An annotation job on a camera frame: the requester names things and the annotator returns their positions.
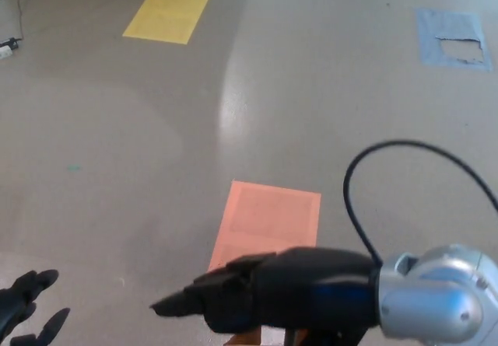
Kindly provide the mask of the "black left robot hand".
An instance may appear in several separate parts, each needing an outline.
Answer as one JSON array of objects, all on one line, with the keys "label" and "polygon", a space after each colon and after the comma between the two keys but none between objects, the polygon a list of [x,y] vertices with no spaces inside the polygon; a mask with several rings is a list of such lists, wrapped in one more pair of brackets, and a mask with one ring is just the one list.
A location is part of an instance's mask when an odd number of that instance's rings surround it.
[{"label": "black left robot hand", "polygon": [[[37,297],[50,288],[59,277],[55,269],[29,271],[18,277],[9,288],[1,289],[1,342],[21,323],[28,320],[37,309]],[[62,329],[70,314],[70,308],[63,308],[54,314],[36,334],[13,337],[10,345],[50,345]]]}]

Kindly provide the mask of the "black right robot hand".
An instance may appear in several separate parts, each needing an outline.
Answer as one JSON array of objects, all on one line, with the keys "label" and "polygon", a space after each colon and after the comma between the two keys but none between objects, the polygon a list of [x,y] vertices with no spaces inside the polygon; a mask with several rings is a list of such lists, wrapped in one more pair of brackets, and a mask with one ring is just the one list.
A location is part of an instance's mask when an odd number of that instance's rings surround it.
[{"label": "black right robot hand", "polygon": [[203,316],[218,334],[258,326],[326,332],[379,325],[378,268],[361,253],[295,247],[247,255],[152,304],[161,317]]}]

